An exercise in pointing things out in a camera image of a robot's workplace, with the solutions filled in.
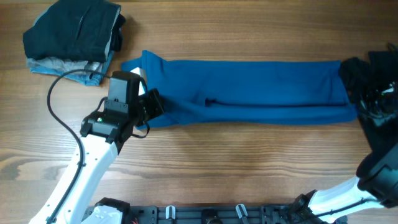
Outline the blue polo shirt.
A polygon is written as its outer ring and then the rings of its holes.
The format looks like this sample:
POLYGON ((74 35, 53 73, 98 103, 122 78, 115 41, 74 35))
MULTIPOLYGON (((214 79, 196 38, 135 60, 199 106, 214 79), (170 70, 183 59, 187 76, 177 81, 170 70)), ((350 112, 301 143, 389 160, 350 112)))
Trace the blue polo shirt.
POLYGON ((145 50, 121 69, 144 71, 164 99, 153 128, 249 122, 319 125, 355 120, 338 74, 340 61, 229 62, 166 60, 145 50))

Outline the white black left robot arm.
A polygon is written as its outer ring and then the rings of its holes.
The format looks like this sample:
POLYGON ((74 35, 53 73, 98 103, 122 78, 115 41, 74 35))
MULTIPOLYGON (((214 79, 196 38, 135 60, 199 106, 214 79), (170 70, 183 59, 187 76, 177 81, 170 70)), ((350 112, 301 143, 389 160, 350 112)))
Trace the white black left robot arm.
POLYGON ((112 201, 85 215, 100 180, 115 161, 124 143, 134 136, 136 126, 147 126, 149 120, 164 112, 157 89, 122 103, 107 96, 84 120, 76 137, 77 147, 65 172, 45 205, 31 223, 122 223, 129 205, 112 201))

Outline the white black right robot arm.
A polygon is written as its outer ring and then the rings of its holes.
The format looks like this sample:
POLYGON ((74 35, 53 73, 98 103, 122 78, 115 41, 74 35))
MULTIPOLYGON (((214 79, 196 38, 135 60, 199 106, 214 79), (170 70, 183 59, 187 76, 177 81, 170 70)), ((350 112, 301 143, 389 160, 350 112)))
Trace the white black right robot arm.
POLYGON ((397 52, 345 60, 339 75, 371 147, 356 175, 327 190, 302 194, 290 204, 289 223, 339 223, 370 208, 397 206, 397 52))

